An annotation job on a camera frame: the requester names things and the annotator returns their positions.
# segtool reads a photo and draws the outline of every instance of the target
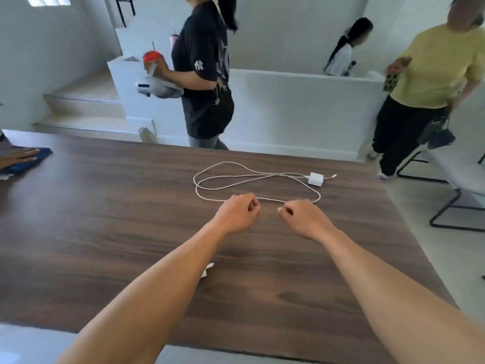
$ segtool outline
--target white shirt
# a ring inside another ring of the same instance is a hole
[[[329,66],[325,69],[325,75],[343,76],[352,62],[352,46],[346,44],[334,56]]]

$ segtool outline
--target red lid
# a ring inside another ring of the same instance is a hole
[[[162,54],[157,51],[149,51],[143,55],[143,61],[156,61],[162,57]]]

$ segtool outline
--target gray jeans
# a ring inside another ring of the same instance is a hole
[[[189,142],[192,148],[229,150],[229,148],[227,148],[226,145],[219,139],[219,135],[210,139],[195,139],[189,136]]]

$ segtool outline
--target black pants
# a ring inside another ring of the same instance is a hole
[[[381,171],[392,176],[397,167],[418,146],[424,129],[434,120],[448,115],[448,108],[420,109],[404,106],[390,96],[385,100],[375,128],[373,149],[383,153]]]

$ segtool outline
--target chair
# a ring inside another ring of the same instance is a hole
[[[416,159],[421,153],[423,153],[429,159],[429,161]],[[472,193],[474,195],[485,196],[485,165],[483,164],[483,161],[485,161],[485,154],[478,161],[478,163],[476,163],[470,160],[470,155],[466,152],[460,152],[458,148],[455,148],[454,146],[446,146],[443,148],[416,153],[411,159],[409,159],[409,161],[404,164],[403,167],[399,169],[399,171],[397,171],[397,175],[402,178],[409,178],[413,180],[450,184],[455,189],[455,197],[451,201],[449,201],[442,209],[440,209],[440,211],[429,221],[432,227],[438,227],[441,229],[485,232],[485,229],[441,225],[436,223],[436,220],[449,208],[459,208],[481,212],[485,211],[485,208],[482,207],[455,205],[456,202],[462,197],[464,191]],[[403,175],[402,171],[411,162],[432,162],[445,173],[448,180]]]

